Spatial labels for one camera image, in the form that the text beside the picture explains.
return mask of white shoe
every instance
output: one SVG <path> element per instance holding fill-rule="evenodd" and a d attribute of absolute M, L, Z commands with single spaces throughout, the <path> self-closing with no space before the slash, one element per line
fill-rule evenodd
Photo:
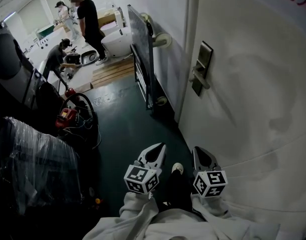
<path fill-rule="evenodd" d="M 107 62 L 108 60 L 109 60 L 108 57 L 105 57 L 105 58 L 103 58 L 103 59 L 99 59 L 99 60 L 95 63 L 95 65 L 99 66 L 99 65 L 103 64 L 104 62 Z"/>
<path fill-rule="evenodd" d="M 85 48 L 85 47 L 88 47 L 88 46 L 89 46 L 89 43 L 88 43 L 88 42 L 85 42 L 85 44 L 84 44 L 84 46 L 82 47 L 82 49 Z"/>
<path fill-rule="evenodd" d="M 179 172 L 181 173 L 181 175 L 183 174 L 184 172 L 184 168 L 183 168 L 183 165 L 180 164 L 179 162 L 175 163 L 172 167 L 172 173 L 175 171 L 175 170 L 179 170 Z"/>

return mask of white floor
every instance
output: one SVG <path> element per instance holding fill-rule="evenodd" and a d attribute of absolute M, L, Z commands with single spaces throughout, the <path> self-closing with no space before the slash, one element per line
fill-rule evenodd
<path fill-rule="evenodd" d="M 66 50 L 66 52 L 70 51 L 75 46 L 76 46 L 76 52 L 78 54 L 83 54 L 87 51 L 95 50 L 90 45 L 83 48 L 84 45 L 85 45 L 85 39 L 84 39 L 83 36 L 80 36 L 76 41 L 73 42 L 72 47 L 69 47 Z M 90 65 L 83 66 L 74 74 L 74 77 L 71 80 L 68 80 L 68 78 L 67 78 L 68 72 L 72 71 L 70 68 L 68 68 L 64 73 L 62 73 L 63 79 L 64 79 L 64 81 L 67 82 L 69 87 L 71 87 L 73 89 L 76 89 L 78 87 L 81 87 L 82 85 L 85 85 L 85 84 L 91 82 L 93 71 L 98 70 L 98 69 L 100 69 L 104 66 L 107 66 L 109 64 L 112 64 L 114 62 L 121 61 L 122 59 L 123 59 L 123 57 L 118 57 L 118 58 L 111 57 L 111 58 L 109 58 L 109 60 L 107 62 L 105 62 L 102 65 L 96 65 L 96 62 L 95 62 L 95 63 L 92 63 Z M 52 85 L 54 85 L 56 87 L 56 89 L 58 88 L 59 79 L 53 72 L 50 72 L 47 81 L 49 83 L 51 83 Z M 61 83 L 60 84 L 60 89 L 59 89 L 59 94 L 63 95 L 64 92 L 65 92 L 65 86 L 64 86 L 64 84 Z"/>

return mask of person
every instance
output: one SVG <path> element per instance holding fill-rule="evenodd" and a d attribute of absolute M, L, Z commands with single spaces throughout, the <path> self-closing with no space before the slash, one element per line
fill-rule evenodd
<path fill-rule="evenodd" d="M 75 22 L 72 16 L 70 16 L 69 8 L 62 1 L 57 2 L 55 8 L 58 8 L 59 19 L 62 20 L 63 23 L 71 31 L 72 34 L 71 40 L 72 42 L 74 42 L 76 39 L 78 39 L 80 33 L 74 27 Z"/>
<path fill-rule="evenodd" d="M 83 240 L 275 240 L 278 224 L 233 217 L 220 197 L 202 198 L 192 191 L 175 163 L 166 184 L 166 204 L 150 194 L 128 192 L 120 217 L 101 218 Z"/>
<path fill-rule="evenodd" d="M 63 39 L 59 44 L 54 46 L 47 55 L 47 61 L 45 69 L 43 72 L 43 77 L 47 80 L 50 74 L 50 71 L 53 71 L 55 75 L 60 79 L 64 84 L 65 88 L 68 89 L 68 84 L 64 81 L 61 76 L 60 68 L 72 68 L 77 69 L 80 66 L 76 64 L 64 63 L 63 58 L 67 55 L 64 50 L 66 50 L 70 45 L 71 41 L 69 39 Z"/>
<path fill-rule="evenodd" d="M 101 44 L 103 36 L 100 33 L 97 8 L 92 0 L 70 0 L 77 8 L 79 26 L 85 41 L 98 52 L 96 65 L 108 61 L 105 49 Z"/>

